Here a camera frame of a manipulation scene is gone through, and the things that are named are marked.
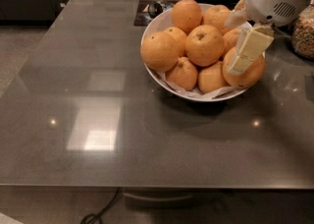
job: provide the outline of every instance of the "white bowl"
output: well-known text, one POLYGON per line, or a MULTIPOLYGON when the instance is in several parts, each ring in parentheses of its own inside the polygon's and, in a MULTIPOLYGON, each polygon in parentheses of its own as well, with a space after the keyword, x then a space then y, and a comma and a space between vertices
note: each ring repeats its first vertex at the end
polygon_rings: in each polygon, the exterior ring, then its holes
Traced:
MULTIPOLYGON (((199 6, 200 6, 202 12, 204 12, 207 8, 209 8, 213 5, 199 3, 199 6)), ((173 25, 172 20, 171 20, 171 10, 172 9, 168 9, 168 10, 164 11, 159 16, 157 16, 147 26, 147 28, 144 31, 144 34, 142 36, 141 43, 143 42, 144 38, 147 35, 155 32, 155 31, 162 31, 162 30, 173 25)), ((242 26, 240 26, 240 28, 251 28, 251 24, 245 23, 242 26)), ((193 91, 186 92, 183 89, 182 90, 177 89, 175 86, 173 86, 173 85, 171 86, 171 84, 166 83, 164 78, 163 78, 162 73, 156 73, 155 71, 149 69, 146 65, 145 65, 145 67, 146 67, 148 73, 150 74, 150 76, 156 81, 157 84, 162 86, 168 92, 171 92, 172 94, 175 94, 179 97, 182 97, 184 99, 191 100, 191 101, 197 101, 197 102, 223 101, 223 100, 227 100, 227 99, 231 99, 233 97, 236 97, 236 96, 247 91, 247 89, 235 89, 235 88, 232 88, 229 86, 229 87, 222 88, 222 89, 219 89, 219 90, 207 93, 207 94, 201 94, 198 87, 196 87, 193 91)))

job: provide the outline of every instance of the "cord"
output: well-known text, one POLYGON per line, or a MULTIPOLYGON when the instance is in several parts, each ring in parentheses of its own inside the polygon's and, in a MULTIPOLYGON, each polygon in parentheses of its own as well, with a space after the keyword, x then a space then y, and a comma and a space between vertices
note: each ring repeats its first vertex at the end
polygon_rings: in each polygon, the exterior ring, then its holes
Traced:
POLYGON ((98 213, 90 213, 86 215, 81 221, 80 224, 94 224, 98 221, 99 224, 103 224, 102 215, 105 214, 114 204, 116 199, 118 198, 118 194, 120 192, 120 188, 117 188, 114 196, 111 198, 109 203, 98 213))

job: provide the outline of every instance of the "tabletop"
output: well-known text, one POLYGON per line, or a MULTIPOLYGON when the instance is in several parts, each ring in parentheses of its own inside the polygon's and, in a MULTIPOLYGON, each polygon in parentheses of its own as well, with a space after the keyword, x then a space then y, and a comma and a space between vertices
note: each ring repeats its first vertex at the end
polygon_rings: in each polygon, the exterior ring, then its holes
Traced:
POLYGON ((0 184, 314 189, 314 62, 276 31, 243 95, 179 98, 149 76, 139 0, 70 0, 0 99, 0 184))

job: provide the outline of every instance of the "jar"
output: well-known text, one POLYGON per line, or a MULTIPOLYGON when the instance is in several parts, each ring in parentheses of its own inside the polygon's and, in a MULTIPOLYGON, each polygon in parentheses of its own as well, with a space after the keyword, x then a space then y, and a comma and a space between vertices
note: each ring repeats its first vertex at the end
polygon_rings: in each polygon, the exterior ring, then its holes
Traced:
POLYGON ((305 8, 294 23, 291 44, 294 51, 314 60, 314 2, 305 8))

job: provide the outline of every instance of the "floor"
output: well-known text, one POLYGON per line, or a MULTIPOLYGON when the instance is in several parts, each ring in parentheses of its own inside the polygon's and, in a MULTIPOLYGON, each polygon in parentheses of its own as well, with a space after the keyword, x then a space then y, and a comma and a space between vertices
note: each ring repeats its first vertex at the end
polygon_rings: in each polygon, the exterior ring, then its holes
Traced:
MULTIPOLYGON (((0 97, 47 27, 0 27, 0 97)), ((0 224, 79 224, 115 189, 0 186, 0 224)), ((152 208, 119 201, 103 216, 115 224, 314 224, 311 192, 203 192, 189 207, 152 208)))

